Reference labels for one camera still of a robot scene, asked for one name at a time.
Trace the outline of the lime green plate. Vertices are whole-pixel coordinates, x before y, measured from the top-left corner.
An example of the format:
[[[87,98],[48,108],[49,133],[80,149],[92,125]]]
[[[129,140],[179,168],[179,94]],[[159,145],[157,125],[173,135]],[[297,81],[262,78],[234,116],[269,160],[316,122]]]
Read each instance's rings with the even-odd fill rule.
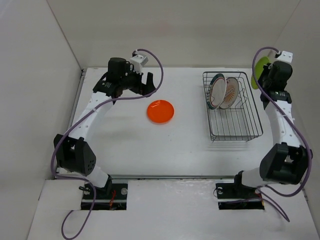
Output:
[[[256,79],[258,80],[264,70],[264,65],[267,65],[268,63],[270,62],[270,59],[268,56],[263,56],[261,57],[254,65],[254,72],[255,72],[255,76],[256,76]],[[258,86],[257,86],[257,83],[255,81],[255,78],[254,76],[252,75],[251,76],[251,87],[254,89],[254,90],[257,90],[258,89]]]

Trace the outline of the orange sunburst patterned plate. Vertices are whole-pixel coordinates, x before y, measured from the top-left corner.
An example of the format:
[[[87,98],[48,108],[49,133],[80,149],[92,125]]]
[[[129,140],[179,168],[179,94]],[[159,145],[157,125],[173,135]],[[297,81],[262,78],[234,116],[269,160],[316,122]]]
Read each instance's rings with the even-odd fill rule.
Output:
[[[226,92],[220,109],[230,108],[237,100],[239,94],[239,83],[236,78],[229,77],[226,79]]]

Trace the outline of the green rimmed white plate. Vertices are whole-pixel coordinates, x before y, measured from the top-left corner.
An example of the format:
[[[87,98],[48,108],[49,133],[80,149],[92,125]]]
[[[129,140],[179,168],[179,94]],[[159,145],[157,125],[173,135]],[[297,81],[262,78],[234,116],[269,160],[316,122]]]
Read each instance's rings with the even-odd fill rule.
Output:
[[[222,73],[217,73],[211,80],[207,93],[206,104],[210,110],[215,110],[223,103],[227,90],[227,81]]]

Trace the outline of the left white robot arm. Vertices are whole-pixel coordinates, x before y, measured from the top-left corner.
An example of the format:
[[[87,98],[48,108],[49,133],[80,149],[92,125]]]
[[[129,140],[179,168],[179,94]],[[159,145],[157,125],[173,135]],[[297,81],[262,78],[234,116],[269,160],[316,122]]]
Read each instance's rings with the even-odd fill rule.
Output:
[[[57,134],[54,138],[57,167],[85,177],[102,199],[111,195],[112,181],[97,165],[97,158],[89,146],[89,140],[107,111],[125,90],[140,96],[150,96],[155,91],[151,72],[147,73],[146,83],[142,82],[143,67],[147,62],[146,55],[136,53],[129,60],[121,57],[110,58],[107,72],[95,84],[90,100],[77,122],[66,134]]]

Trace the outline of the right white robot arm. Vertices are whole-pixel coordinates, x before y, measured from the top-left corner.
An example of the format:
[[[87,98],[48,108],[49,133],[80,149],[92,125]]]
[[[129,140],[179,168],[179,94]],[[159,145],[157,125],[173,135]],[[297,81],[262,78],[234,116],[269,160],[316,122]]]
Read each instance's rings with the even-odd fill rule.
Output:
[[[285,90],[292,73],[292,66],[283,61],[263,67],[258,83],[271,126],[273,147],[259,167],[235,175],[231,191],[237,197],[269,184],[297,185],[308,169],[313,155],[298,135],[292,118],[292,99]]]

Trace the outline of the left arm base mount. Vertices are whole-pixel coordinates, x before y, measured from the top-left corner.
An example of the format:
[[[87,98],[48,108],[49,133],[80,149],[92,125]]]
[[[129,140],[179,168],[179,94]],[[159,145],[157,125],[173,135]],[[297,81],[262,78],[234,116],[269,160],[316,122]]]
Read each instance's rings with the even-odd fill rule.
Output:
[[[111,185],[109,193],[101,189],[96,190],[96,199],[94,202],[94,211],[124,211],[127,209],[128,182],[116,181]],[[82,191],[81,210],[89,210],[92,205],[94,193],[92,187],[87,183],[79,186]]]

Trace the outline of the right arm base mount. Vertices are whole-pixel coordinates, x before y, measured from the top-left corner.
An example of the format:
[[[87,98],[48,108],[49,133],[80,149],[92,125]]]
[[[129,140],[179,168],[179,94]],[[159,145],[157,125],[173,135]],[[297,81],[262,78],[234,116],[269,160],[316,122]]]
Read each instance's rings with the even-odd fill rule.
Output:
[[[261,195],[256,189],[236,186],[234,182],[216,182],[214,195],[218,200],[219,210],[264,210]]]

